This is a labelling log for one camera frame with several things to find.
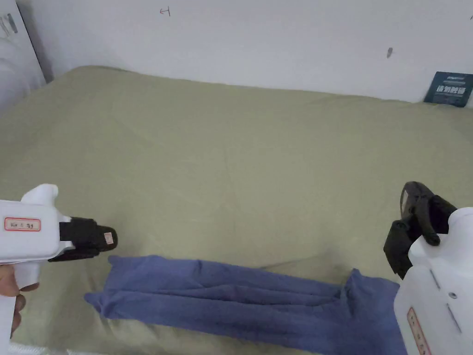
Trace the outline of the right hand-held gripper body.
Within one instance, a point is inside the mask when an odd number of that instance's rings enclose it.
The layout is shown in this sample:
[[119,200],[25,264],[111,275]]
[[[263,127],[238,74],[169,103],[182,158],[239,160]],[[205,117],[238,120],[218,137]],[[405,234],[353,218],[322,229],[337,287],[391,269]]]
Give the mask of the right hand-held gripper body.
[[453,212],[448,226],[438,246],[420,237],[408,252],[394,313],[409,355],[473,352],[472,208]]

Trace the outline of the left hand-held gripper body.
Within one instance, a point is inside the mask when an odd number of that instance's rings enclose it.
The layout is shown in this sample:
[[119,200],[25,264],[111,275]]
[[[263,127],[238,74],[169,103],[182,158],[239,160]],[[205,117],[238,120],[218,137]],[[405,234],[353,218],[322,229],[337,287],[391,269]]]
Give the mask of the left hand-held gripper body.
[[19,289],[38,282],[41,263],[73,248],[60,238],[71,217],[55,208],[57,195],[57,185],[41,184],[20,201],[0,201],[0,263],[13,266]]

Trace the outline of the person's left hand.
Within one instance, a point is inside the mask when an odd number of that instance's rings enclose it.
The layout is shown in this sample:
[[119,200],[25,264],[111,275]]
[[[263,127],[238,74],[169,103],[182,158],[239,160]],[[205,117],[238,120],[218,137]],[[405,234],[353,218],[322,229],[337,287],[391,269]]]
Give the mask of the person's left hand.
[[34,291],[39,287],[39,283],[28,285],[24,288],[19,288],[12,265],[0,266],[0,294],[6,297],[15,298],[15,308],[12,317],[12,328],[10,338],[13,336],[15,330],[21,324],[21,311],[25,308],[26,298],[23,295],[25,292]]

